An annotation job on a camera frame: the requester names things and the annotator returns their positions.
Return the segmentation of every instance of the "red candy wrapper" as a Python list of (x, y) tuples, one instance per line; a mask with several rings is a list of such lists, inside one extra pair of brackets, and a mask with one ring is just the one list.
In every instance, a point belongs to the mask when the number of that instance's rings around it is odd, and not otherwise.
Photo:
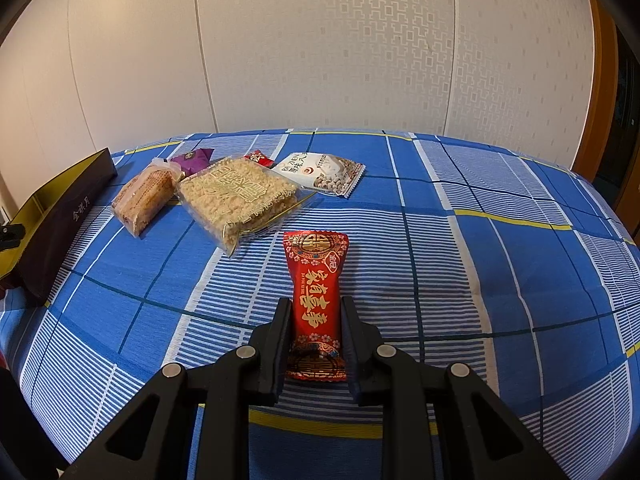
[(349, 238), (331, 231), (284, 233), (293, 280), (293, 335), (287, 375), (307, 381), (345, 381), (340, 356), (340, 287)]
[(265, 168), (270, 168), (271, 166), (273, 166), (273, 161), (260, 150), (255, 150), (254, 152), (245, 155), (244, 158), (248, 158), (249, 160), (257, 162)]

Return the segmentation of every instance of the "wooden door frame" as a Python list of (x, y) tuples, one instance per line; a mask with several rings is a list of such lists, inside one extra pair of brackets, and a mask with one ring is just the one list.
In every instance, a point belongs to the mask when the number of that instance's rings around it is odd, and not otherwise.
[(593, 182), (609, 139), (618, 90), (616, 23), (598, 0), (589, 0), (593, 18), (593, 83), (587, 120), (572, 170)]

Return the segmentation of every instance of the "blue plaid tablecloth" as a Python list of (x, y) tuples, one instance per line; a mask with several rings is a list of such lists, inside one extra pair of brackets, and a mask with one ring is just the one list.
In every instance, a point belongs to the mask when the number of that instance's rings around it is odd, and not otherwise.
[[(120, 187), (153, 157), (205, 147), (367, 169), (350, 199), (318, 197), (232, 259), (177, 203), (131, 237), (108, 207)], [(20, 290), (0, 303), (0, 349), (69, 461), (162, 364), (214, 362), (271, 319), (292, 292), (292, 229), (347, 233), (340, 287), (361, 318), (420, 361), (471, 365), (572, 479), (596, 479), (638, 428), (640, 253), (572, 172), (448, 137), (317, 129), (172, 137), (113, 161), (48, 307), (11, 310)], [(252, 480), (377, 476), (381, 412), (345, 384), (287, 381), (250, 421)]]

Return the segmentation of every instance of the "food package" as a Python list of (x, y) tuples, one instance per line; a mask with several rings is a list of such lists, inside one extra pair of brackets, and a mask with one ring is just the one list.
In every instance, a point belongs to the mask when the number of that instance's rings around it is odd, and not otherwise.
[(174, 156), (172, 162), (177, 162), (182, 168), (184, 176), (191, 176), (204, 170), (209, 164), (209, 159), (213, 153), (213, 148), (198, 148), (189, 153)]
[(306, 189), (348, 198), (364, 173), (365, 166), (326, 153), (291, 153), (273, 171)]
[(331, 231), (293, 231), (284, 233), (282, 241), (293, 280), (287, 375), (308, 381), (345, 381), (338, 277), (349, 237)]
[(133, 236), (140, 236), (174, 195), (181, 176), (180, 164), (154, 158), (113, 199), (111, 210), (114, 216)]
[(178, 186), (182, 205), (227, 256), (242, 235), (266, 227), (312, 194), (244, 156), (223, 158)]
[(255, 150), (254, 152), (248, 153), (244, 156), (244, 158), (248, 158), (249, 160), (257, 162), (265, 168), (270, 168), (271, 166), (273, 166), (273, 161), (260, 150)]

